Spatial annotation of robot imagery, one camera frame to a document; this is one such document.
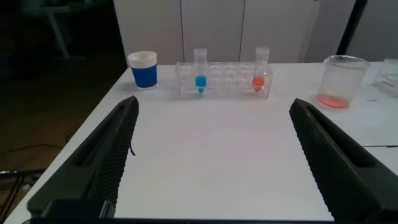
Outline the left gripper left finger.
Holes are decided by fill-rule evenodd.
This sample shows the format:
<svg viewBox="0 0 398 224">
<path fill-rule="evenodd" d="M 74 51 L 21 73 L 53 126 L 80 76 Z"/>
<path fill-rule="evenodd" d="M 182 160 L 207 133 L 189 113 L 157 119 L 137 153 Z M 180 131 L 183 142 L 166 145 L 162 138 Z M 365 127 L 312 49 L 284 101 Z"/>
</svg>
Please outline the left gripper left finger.
<svg viewBox="0 0 398 224">
<path fill-rule="evenodd" d="M 34 218 L 112 218 L 139 114 L 135 96 L 119 102 L 30 198 Z"/>
</svg>

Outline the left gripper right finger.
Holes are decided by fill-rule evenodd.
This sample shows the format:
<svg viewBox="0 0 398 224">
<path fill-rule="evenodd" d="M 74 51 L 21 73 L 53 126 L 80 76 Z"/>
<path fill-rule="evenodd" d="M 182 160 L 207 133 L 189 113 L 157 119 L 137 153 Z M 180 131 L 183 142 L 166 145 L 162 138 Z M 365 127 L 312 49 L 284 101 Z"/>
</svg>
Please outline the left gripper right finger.
<svg viewBox="0 0 398 224">
<path fill-rule="evenodd" d="M 289 109 L 313 178 L 337 223 L 397 223 L 397 175 L 312 104 Z"/>
</svg>

